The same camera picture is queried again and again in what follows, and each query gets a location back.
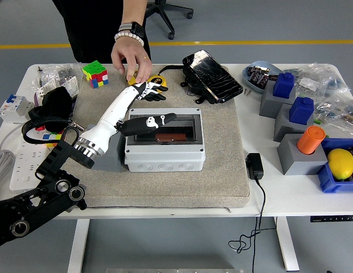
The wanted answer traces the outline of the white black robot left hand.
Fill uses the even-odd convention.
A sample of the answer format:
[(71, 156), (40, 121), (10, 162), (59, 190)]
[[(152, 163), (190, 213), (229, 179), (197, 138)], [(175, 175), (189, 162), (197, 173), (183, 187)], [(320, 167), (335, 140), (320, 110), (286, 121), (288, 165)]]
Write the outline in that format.
[(110, 138), (116, 133), (121, 133), (125, 137), (146, 134), (173, 121), (177, 117), (175, 113), (124, 120), (126, 112), (135, 100), (164, 99), (159, 90), (166, 91), (167, 88), (153, 82), (134, 84), (125, 88), (110, 104), (97, 125), (80, 135), (75, 149), (90, 158), (102, 156), (108, 150)]

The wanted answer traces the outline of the person's left hand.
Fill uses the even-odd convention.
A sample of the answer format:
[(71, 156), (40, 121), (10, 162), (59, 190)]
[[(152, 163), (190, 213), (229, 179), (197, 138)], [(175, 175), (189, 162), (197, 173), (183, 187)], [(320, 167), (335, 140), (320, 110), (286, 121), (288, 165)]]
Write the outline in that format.
[(136, 83), (147, 81), (151, 76), (152, 63), (140, 42), (122, 36), (115, 42), (111, 52), (112, 64), (129, 81), (137, 69)]

